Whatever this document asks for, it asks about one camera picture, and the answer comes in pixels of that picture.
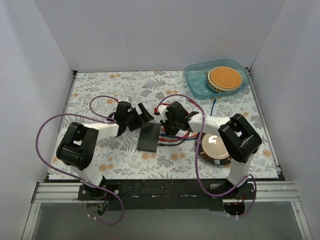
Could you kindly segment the black network switch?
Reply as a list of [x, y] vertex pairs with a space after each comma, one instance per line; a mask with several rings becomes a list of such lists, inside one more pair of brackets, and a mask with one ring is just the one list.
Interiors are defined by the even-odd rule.
[[155, 122], [145, 123], [140, 130], [137, 150], [156, 153], [158, 149], [158, 141], [161, 125]]

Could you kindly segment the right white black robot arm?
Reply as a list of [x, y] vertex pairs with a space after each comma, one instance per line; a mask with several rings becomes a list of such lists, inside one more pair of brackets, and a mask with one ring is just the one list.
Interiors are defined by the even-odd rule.
[[[237, 199], [245, 192], [243, 185], [253, 175], [249, 168], [253, 155], [257, 153], [262, 139], [242, 114], [228, 117], [214, 117], [205, 115], [204, 110], [197, 104], [200, 112], [187, 112], [185, 108], [175, 101], [170, 105], [159, 104], [157, 112], [161, 116], [161, 125], [165, 132], [175, 135], [180, 130], [198, 133], [195, 150], [195, 175], [200, 188], [205, 194], [213, 198], [228, 195]], [[210, 134], [221, 138], [223, 145], [231, 157], [229, 174], [226, 178], [226, 191], [214, 194], [203, 186], [198, 169], [199, 148], [201, 135]]]

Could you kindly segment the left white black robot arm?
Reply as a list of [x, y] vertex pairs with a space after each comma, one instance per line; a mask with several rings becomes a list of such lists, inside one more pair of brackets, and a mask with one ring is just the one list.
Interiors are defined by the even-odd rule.
[[56, 157], [85, 180], [95, 200], [103, 199], [107, 193], [103, 185], [106, 179], [92, 163], [96, 144], [103, 139], [119, 137], [127, 129], [134, 131], [154, 119], [142, 103], [138, 107], [140, 113], [130, 102], [120, 101], [116, 111], [108, 116], [109, 123], [72, 122], [57, 147]]

